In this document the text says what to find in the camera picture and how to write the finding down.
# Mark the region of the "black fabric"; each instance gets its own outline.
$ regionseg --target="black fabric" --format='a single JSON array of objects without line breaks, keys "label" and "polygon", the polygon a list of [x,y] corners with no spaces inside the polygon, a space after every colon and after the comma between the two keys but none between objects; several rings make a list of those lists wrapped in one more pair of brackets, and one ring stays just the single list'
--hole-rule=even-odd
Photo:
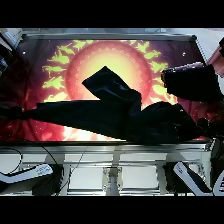
[{"label": "black fabric", "polygon": [[36,109],[23,112],[21,119],[84,129],[138,144],[175,144],[201,136],[179,104],[159,102],[141,111],[141,94],[107,67],[84,80],[83,85],[100,100],[38,103]]},{"label": "black fabric", "polygon": [[195,68],[170,68],[163,71],[169,94],[191,101],[219,101],[223,95],[212,65]]}]

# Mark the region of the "folded fabric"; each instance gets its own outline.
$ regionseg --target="folded fabric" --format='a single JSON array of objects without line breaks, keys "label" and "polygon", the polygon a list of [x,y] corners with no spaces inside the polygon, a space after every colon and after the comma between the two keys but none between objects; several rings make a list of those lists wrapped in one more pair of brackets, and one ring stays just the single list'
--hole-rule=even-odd
[{"label": "folded fabric", "polygon": [[212,65],[169,68],[163,71],[162,76],[167,92],[177,97],[203,102],[219,101],[223,98],[218,76]]},{"label": "folded fabric", "polygon": [[84,129],[137,144],[176,144],[201,136],[201,129],[181,105],[159,102],[141,111],[141,94],[103,67],[83,81],[100,100],[38,103],[21,113],[35,119]]}]

